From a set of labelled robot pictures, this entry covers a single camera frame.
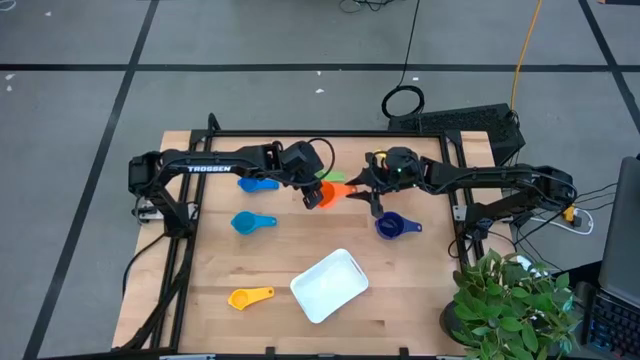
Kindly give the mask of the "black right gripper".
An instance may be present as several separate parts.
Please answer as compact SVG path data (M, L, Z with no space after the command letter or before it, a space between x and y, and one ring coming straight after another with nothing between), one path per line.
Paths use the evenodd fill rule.
M407 147L366 153L365 161L367 169L362 169L346 185L366 185L375 191L400 191L423 186L423 165L417 154ZM379 193L359 191L347 195L347 198L368 203L374 218L383 216Z

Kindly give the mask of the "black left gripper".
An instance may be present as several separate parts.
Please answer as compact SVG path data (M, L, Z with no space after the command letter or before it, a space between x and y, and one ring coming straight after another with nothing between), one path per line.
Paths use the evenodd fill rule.
M282 171L277 175L280 182L302 189L303 203L308 210L314 209L324 200L323 183L316 173L324 168L324 163L314 147L305 141L298 141L281 150L279 158Z

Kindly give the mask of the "orange measuring cup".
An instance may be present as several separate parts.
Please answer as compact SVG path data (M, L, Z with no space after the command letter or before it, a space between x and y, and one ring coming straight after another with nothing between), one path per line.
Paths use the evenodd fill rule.
M354 185L345 185L341 183L334 183L323 181L321 187L321 193L323 199L319 203L320 208L330 208L341 198L347 195L357 192L357 187Z

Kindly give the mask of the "dark blue measuring cup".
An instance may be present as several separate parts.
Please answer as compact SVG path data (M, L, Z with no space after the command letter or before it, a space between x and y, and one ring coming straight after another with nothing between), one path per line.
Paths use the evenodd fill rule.
M385 240L394 240L407 233L420 233L422 225L411 221L398 213L385 212L375 221L378 235Z

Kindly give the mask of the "small blue measuring cup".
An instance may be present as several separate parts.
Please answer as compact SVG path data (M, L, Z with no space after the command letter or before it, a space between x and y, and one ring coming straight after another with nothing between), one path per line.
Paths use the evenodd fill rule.
M240 178L237 185L247 193L278 190L280 185L272 179Z

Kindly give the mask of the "light blue measuring cup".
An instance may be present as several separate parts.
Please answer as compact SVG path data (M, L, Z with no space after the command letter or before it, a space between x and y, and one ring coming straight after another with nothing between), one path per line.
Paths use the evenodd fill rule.
M273 216L255 214L249 211L237 213L231 220L232 227L242 235L249 235L259 228L274 227L278 221Z

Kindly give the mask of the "yellow measuring cup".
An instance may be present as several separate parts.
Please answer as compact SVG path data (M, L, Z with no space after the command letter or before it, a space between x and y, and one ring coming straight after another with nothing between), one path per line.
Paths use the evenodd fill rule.
M231 293L227 302L234 309L243 311L248 306L272 298L274 295L273 287L236 289Z

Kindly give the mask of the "white plastic basket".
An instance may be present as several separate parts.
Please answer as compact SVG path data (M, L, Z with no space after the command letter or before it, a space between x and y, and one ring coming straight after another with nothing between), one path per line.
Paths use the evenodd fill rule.
M323 322L368 287L367 276L343 248L333 251L290 282L292 294L313 324Z

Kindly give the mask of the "black plant pot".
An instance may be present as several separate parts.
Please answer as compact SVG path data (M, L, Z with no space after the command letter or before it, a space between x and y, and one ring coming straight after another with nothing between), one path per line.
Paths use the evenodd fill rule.
M465 342L456 336L456 333L461 334L463 330L463 323L457 317L454 309L456 303L454 301L449 302L442 310L439 316L439 325L441 330L453 341L460 345L464 345Z

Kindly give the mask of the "white adapter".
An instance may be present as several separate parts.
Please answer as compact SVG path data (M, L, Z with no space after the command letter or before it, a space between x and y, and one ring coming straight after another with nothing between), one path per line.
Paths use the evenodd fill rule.
M533 267L533 263L522 255L517 255L515 257L516 262L530 275L534 277L539 277L540 273Z

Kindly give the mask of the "green leafy plant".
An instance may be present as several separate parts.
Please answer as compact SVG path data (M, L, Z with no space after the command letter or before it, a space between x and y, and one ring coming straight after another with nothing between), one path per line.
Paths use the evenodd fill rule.
M547 360L569 355L578 346L581 315L570 276L533 263L539 277L491 250L475 264L453 272L452 301L463 323L456 336L465 342L465 360Z

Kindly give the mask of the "grey laptop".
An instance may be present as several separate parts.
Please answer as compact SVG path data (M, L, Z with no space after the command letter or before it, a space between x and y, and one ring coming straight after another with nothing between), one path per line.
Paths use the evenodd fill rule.
M601 287L640 308L640 158L625 157L599 274Z

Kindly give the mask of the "black keyboard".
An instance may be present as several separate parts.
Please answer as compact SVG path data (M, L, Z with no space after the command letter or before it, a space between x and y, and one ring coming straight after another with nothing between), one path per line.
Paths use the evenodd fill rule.
M640 308L595 291L586 306L582 340L612 360L640 360Z

